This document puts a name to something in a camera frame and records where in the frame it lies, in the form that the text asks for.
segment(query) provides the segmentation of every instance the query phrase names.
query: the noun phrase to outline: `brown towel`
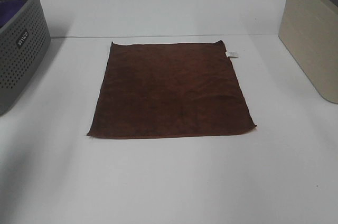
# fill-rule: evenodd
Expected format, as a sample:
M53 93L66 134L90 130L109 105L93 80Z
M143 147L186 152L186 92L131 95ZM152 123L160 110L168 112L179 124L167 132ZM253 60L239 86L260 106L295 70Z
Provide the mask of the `brown towel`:
M254 125L217 43L112 44L88 136L237 135Z

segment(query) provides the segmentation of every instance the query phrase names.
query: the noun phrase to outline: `white surface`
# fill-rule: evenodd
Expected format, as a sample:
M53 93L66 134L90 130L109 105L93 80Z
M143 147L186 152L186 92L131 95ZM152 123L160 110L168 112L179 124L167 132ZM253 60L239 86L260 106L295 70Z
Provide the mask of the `white surface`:
M258 127L241 136L86 136L110 42L222 39ZM277 35L56 39L0 117L0 223L332 223L338 105Z
M52 36L277 34L286 0L41 0Z

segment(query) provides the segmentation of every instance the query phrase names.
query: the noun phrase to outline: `purple item in basket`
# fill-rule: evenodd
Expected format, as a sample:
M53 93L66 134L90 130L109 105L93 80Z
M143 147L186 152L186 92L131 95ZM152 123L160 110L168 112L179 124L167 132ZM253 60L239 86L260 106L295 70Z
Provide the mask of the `purple item in basket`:
M0 27L3 27L21 9L25 2L19 0L0 2Z

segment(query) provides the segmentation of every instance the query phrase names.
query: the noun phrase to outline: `gray plastic basket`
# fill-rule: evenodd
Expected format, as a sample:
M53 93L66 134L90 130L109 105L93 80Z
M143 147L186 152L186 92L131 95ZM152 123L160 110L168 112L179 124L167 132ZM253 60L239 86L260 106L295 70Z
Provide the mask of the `gray plastic basket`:
M0 115L32 78L51 41L40 0L25 1L0 28Z

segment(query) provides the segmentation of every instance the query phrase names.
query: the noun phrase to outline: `beige container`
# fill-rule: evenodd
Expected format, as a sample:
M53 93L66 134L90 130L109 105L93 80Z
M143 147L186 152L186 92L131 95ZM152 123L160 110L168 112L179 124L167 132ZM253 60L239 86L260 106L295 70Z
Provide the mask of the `beige container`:
M322 97L338 103L338 7L287 0L279 38Z

